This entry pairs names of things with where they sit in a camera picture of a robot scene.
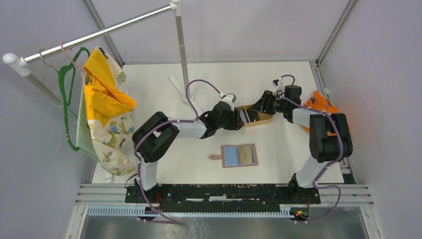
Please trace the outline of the tan oval tray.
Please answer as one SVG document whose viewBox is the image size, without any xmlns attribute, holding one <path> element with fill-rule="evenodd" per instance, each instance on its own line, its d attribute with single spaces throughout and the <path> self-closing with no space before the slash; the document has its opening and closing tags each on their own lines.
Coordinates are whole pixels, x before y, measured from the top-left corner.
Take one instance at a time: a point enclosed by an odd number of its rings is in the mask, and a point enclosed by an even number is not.
<svg viewBox="0 0 422 239">
<path fill-rule="evenodd" d="M 246 109 L 248 111 L 248 114 L 249 114 L 249 117 L 250 117 L 250 120 L 251 120 L 251 123 L 244 124 L 244 127 L 252 127 L 252 126 L 267 124 L 273 118 L 272 115 L 252 111 L 250 109 L 251 106 L 252 105 L 246 105 L 246 106 L 239 106 L 238 107 L 239 109 Z"/>
</svg>

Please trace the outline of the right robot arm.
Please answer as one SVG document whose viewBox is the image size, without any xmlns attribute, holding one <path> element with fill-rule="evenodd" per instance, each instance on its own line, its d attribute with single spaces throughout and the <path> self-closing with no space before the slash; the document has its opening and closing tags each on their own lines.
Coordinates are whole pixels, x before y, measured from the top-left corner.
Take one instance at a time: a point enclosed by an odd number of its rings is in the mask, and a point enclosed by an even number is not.
<svg viewBox="0 0 422 239">
<path fill-rule="evenodd" d="M 302 169 L 293 175 L 291 182 L 294 186 L 287 190 L 293 203 L 302 202 L 308 195 L 307 188 L 317 188 L 325 171 L 353 152 L 346 115 L 302 106 L 301 94 L 301 87 L 288 85 L 280 94 L 265 91 L 251 106 L 251 110 L 269 115 L 281 113 L 288 122 L 309 129 L 311 155 Z"/>
</svg>

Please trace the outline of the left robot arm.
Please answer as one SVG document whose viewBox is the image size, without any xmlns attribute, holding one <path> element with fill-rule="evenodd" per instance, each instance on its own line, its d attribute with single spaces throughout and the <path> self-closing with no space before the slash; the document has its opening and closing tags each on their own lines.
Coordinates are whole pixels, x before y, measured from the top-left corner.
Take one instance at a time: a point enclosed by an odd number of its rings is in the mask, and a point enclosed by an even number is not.
<svg viewBox="0 0 422 239">
<path fill-rule="evenodd" d="M 134 155 L 138 158 L 139 199 L 150 203 L 156 198 L 158 160 L 176 139 L 205 139 L 219 129 L 240 130 L 244 125 L 240 109 L 223 101 L 197 119 L 174 119 L 156 112 L 132 136 Z"/>
</svg>

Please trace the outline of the gold striped credit card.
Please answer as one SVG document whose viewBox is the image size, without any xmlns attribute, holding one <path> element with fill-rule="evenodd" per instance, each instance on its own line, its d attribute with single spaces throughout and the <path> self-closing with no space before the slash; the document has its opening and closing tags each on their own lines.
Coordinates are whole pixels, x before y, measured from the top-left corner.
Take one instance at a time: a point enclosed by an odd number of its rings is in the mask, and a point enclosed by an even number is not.
<svg viewBox="0 0 422 239">
<path fill-rule="evenodd" d="M 239 163 L 241 165 L 251 165 L 254 163 L 253 147 L 251 145 L 242 145 L 238 147 Z"/>
</svg>

